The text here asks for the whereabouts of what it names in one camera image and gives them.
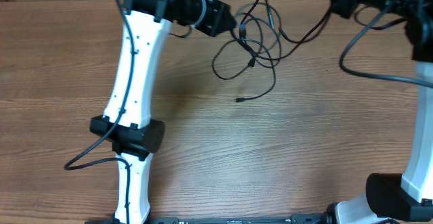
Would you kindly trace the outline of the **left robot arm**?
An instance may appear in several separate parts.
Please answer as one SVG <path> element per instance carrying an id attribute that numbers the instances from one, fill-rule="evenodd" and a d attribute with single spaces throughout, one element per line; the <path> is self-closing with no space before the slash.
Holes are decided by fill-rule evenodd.
<path id="1" fill-rule="evenodd" d="M 123 35 L 114 88 L 90 130 L 112 142 L 119 169 L 118 206 L 107 223 L 149 223 L 150 166 L 165 124 L 151 116 L 158 61 L 173 22 L 215 37 L 232 30 L 230 6 L 219 0 L 124 0 Z"/>

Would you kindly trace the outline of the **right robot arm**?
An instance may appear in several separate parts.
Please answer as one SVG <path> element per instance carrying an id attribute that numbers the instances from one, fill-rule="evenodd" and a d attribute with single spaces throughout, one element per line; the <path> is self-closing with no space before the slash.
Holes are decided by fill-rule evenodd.
<path id="1" fill-rule="evenodd" d="M 338 37 L 337 186 L 326 223 L 432 220 L 432 0 L 329 0 Z"/>

